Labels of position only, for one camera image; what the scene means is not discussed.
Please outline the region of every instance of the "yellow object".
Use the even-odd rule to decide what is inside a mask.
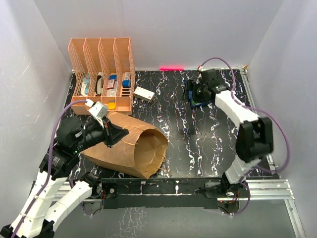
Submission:
[[[115,103],[108,103],[109,110],[115,110]]]

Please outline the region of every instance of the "marble tabletop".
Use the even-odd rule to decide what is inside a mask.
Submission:
[[[217,70],[218,77],[228,86],[232,86],[232,77],[228,69]],[[246,105],[249,99],[240,70],[234,70],[237,79],[237,97]],[[134,98],[132,117],[160,128],[168,139],[164,170],[158,170],[153,177],[196,178],[220,177],[234,160],[237,128],[227,115],[213,104],[191,109],[188,100],[183,97],[184,80],[197,78],[194,70],[184,71],[138,71],[136,86],[155,92],[152,103]],[[70,103],[75,89],[76,78],[72,76],[66,105]],[[70,110],[63,118],[73,117]],[[91,116],[79,115],[82,123],[91,120]],[[269,168],[267,160],[261,166]],[[120,172],[95,165],[80,156],[80,162],[74,167],[70,177],[76,179],[86,172],[93,172],[101,178],[131,178]],[[252,177],[267,177],[269,174],[254,170]]]

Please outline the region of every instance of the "blue eraser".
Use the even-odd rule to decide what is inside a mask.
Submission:
[[[110,75],[109,79],[114,79],[116,81],[117,80],[117,75],[115,75],[115,74]]]
[[[122,87],[129,88],[130,87],[130,80],[123,80]]]

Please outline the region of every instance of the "robotic arm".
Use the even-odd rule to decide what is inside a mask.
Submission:
[[[100,102],[87,102],[92,120],[84,128],[77,117],[63,120],[56,132],[52,169],[47,186],[49,152],[40,164],[37,180],[18,217],[2,228],[5,238],[52,238],[66,216],[84,199],[97,194],[101,180],[91,173],[85,174],[60,201],[50,207],[57,191],[79,162],[78,154],[98,143],[111,147],[129,131],[113,125],[106,117],[107,107]]]
[[[272,121],[243,107],[234,94],[220,83],[215,69],[199,67],[197,81],[187,82],[197,103],[213,103],[223,110],[238,128],[236,155],[230,168],[223,173],[221,184],[209,188],[215,193],[237,192],[247,173],[273,151]]]

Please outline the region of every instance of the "paper bag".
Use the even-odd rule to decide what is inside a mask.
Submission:
[[[127,115],[110,112],[107,117],[129,134],[112,148],[99,143],[82,154],[99,166],[125,174],[145,179],[155,174],[165,158],[166,137],[155,126]]]

